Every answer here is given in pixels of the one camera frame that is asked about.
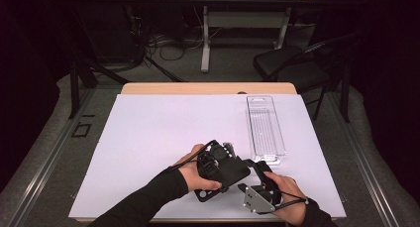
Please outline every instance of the white tabletop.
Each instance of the white tabletop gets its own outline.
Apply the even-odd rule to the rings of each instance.
[[[332,217],[345,217],[300,95],[272,94],[287,155],[274,172],[293,176],[305,194]],[[242,159],[251,155],[247,95],[118,95],[96,147],[70,218],[92,220],[173,165],[195,144],[233,143]],[[252,174],[242,181],[260,184]],[[243,207],[233,185],[201,203],[193,192],[174,200],[154,221],[275,221]]]

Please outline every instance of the metal part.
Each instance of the metal part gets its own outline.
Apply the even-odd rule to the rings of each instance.
[[[271,203],[249,186],[245,190],[244,206],[254,213],[270,213],[275,210]]]
[[[231,153],[232,158],[236,158],[234,147],[231,143],[223,143],[223,146]]]

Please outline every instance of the white table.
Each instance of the white table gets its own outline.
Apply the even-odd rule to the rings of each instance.
[[[290,18],[291,8],[284,12],[211,12],[207,6],[203,11],[203,57],[201,71],[209,71],[210,40],[209,27],[229,28],[280,28],[275,49],[281,49]]]
[[[271,94],[287,150],[280,166],[271,168],[293,176],[332,217],[346,216],[305,105],[290,83],[167,83],[154,89],[157,87],[154,83],[129,84],[117,97],[70,218],[95,219],[195,144],[213,139],[231,142],[239,157],[249,158],[248,94],[235,94],[239,91],[286,93]],[[253,170],[240,182],[260,184]],[[244,194],[235,185],[205,203],[191,192],[164,206],[153,221],[279,221],[270,214],[251,213],[242,206],[243,201]]]

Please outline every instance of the hand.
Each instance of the hand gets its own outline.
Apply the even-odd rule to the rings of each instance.
[[[296,181],[293,178],[289,176],[278,175],[270,171],[265,171],[264,174],[268,178],[272,179],[278,185],[278,188],[281,191],[302,198],[306,198],[305,194],[303,194],[303,192],[299,189],[299,187],[296,184]],[[296,197],[290,196],[288,194],[282,194],[281,196],[283,197],[283,203],[287,203],[289,201],[297,199]],[[295,226],[300,226],[303,222],[303,219],[305,218],[306,204],[303,202],[295,203],[284,208],[278,209],[272,212],[272,214],[280,217],[287,223],[290,223]]]
[[[186,161],[189,157],[193,156],[195,153],[197,153],[204,145],[195,145],[191,153],[186,154],[184,157],[182,157],[177,164],[180,164],[184,161]],[[198,174],[197,169],[197,157],[195,157],[191,162],[183,165],[179,168],[179,171],[182,173],[186,184],[188,185],[188,191],[192,191],[195,189],[205,189],[205,190],[217,190],[219,189],[222,184],[215,180],[208,180],[203,177],[201,177]]]

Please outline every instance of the black arm sleeve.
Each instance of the black arm sleeve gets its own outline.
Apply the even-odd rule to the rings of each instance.
[[[179,170],[163,171],[89,226],[147,226],[165,204],[187,193],[188,186]]]
[[[306,215],[300,227],[337,227],[331,216],[322,211],[315,201],[306,205]]]

